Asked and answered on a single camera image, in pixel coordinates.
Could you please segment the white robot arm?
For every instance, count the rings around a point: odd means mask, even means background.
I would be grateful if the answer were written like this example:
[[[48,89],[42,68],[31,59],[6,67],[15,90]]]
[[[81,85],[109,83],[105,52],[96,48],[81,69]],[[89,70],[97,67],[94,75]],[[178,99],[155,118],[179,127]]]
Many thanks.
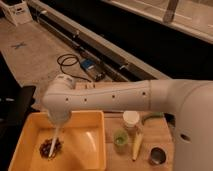
[[[63,124],[75,110],[165,112],[175,117],[173,171],[213,171],[213,81],[156,79],[77,89],[60,74],[43,96],[50,121]]]

